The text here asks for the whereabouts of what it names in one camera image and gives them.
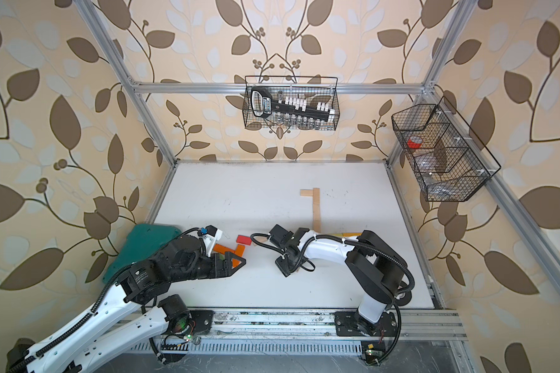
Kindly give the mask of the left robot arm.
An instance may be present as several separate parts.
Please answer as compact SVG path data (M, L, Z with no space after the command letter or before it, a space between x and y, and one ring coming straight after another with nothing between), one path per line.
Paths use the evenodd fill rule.
M209 225L171 239L151 256L118 270L95 303L44 340L21 338L7 354L8 372L94 372L137 343L192 328L191 313L171 284L228 278L247 261L213 248L222 233Z

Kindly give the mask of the wood long block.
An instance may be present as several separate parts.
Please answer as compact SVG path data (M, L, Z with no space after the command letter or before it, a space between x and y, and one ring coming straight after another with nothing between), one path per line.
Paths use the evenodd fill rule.
M320 205L319 206L313 205L313 216L314 216L314 224L315 223L321 224Z
M319 188L312 189L312 199L313 199L313 205L314 206L319 206L320 205L320 189Z

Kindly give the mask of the yellow-green long block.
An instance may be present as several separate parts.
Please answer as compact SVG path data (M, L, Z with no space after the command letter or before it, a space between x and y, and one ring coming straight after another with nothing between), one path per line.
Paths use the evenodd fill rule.
M362 233L331 233L331 236L336 236L339 238L357 238L361 235Z

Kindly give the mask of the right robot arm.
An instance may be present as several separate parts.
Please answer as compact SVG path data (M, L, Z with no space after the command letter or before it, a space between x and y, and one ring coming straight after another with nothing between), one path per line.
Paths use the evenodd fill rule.
M366 365L380 366L388 359L402 331L398 299L412 293L415 278L406 260L381 237L369 230L352 237L321 234L309 228L293 233L275 225L267 234L251 234L250 240L279 254L276 267L285 277L299 269L315 271L315 260L348 267L364 296L355 312L336 312L336 333L379 339L362 349Z

